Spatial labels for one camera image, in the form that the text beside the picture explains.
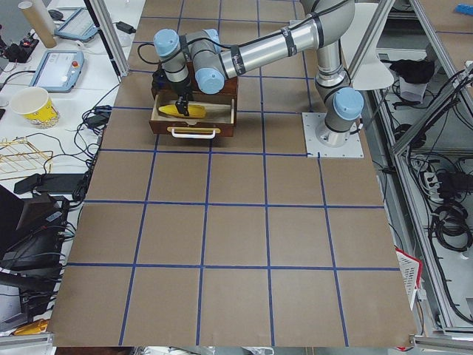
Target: white desk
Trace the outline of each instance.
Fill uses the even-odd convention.
[[[140,14],[143,9],[145,0],[130,0],[127,3],[125,0],[106,0],[106,5],[109,9],[113,21],[123,21],[136,27],[140,20]],[[82,0],[52,0],[49,5],[50,9],[57,7],[83,7]],[[56,38],[58,45],[52,50],[76,50],[78,47],[74,41],[66,40],[64,38]],[[105,48],[101,42],[100,36],[96,35],[89,43],[86,44],[91,51],[95,53],[105,53]],[[25,64],[13,63],[8,64],[6,71],[15,69],[11,72],[3,72],[0,75],[0,82],[3,82],[10,74],[20,70],[36,70],[39,62],[47,48],[40,42],[35,48],[30,60]],[[124,47],[126,57],[128,57],[131,46]],[[25,73],[12,78],[11,81],[0,92],[0,106],[5,105],[11,97],[19,90],[27,87],[31,81],[33,74]],[[82,122],[82,113],[92,108],[97,101],[102,98],[107,92],[118,84],[118,78],[115,71],[110,64],[107,54],[90,54],[85,53],[85,64],[82,73],[78,79],[77,84],[69,93],[53,93],[51,94],[52,101],[60,112],[61,118],[54,127],[49,129],[38,129],[27,122],[20,115],[15,114],[8,106],[5,107],[6,112],[4,117],[0,120],[0,139],[11,141],[17,137],[24,137],[34,133],[44,133],[58,138],[61,141],[64,151],[69,154],[79,152],[74,145],[73,138],[76,127]],[[100,105],[113,105],[117,95],[118,88],[109,93],[101,102]],[[95,143],[97,136],[88,129],[81,132],[83,138],[87,143]],[[58,142],[55,139],[48,138],[44,135],[34,135],[28,139],[29,142],[35,145],[40,150],[52,150],[54,155],[60,154]],[[61,156],[54,158],[52,161],[52,172],[85,172],[86,166],[77,159]],[[31,175],[37,171],[25,172],[25,175]],[[5,186],[10,191],[17,181],[15,180],[0,180],[0,184]],[[28,194],[21,195],[21,197],[29,197]],[[69,213],[69,221],[77,225],[79,209]],[[62,253],[69,255],[72,241],[66,241],[63,244]],[[39,318],[49,318],[50,314],[46,313]]]

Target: metal mounting plate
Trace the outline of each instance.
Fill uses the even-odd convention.
[[[345,145],[331,148],[322,144],[316,137],[316,127],[325,118],[325,113],[303,112],[302,122],[304,124],[305,148],[308,158],[363,158],[360,137],[358,133],[351,135]]]

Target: white drawer handle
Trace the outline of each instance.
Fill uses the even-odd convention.
[[[175,128],[171,129],[171,134],[175,138],[213,139],[217,133],[216,129],[213,129],[210,135],[190,135],[188,133],[176,133],[175,130]]]

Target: power strip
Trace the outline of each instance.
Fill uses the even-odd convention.
[[[437,175],[434,172],[423,173],[424,187],[426,193],[432,202],[443,203],[443,198],[440,197],[439,188],[440,182],[437,179]]]

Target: yellow paper cup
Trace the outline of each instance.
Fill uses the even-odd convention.
[[[59,121],[59,112],[52,104],[48,91],[42,87],[27,87],[18,91],[10,100],[10,108],[39,128],[52,127]]]

